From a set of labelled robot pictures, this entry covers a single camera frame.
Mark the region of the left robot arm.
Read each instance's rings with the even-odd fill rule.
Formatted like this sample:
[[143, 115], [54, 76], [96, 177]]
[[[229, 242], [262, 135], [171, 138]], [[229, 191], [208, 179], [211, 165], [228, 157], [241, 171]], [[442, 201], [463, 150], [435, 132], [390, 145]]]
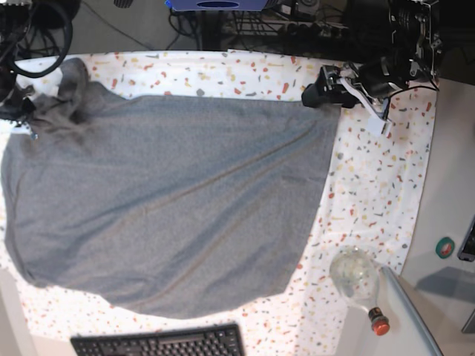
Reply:
[[390, 52], [362, 65], [321, 66], [315, 82], [301, 95], [303, 105], [360, 104], [378, 111], [400, 93], [438, 90], [436, 66], [442, 46], [438, 15], [438, 1], [390, 1]]

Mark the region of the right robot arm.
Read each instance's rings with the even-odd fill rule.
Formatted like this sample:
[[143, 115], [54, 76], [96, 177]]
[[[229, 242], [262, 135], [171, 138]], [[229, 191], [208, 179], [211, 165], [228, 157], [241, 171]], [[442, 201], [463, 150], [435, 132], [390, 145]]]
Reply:
[[[34, 90], [21, 88], [18, 76], [42, 78], [65, 60], [73, 39], [73, 11], [62, 1], [1, 2], [1, 119], [26, 125], [35, 111]], [[16, 62], [33, 54], [52, 53], [49, 67], [31, 72]]]

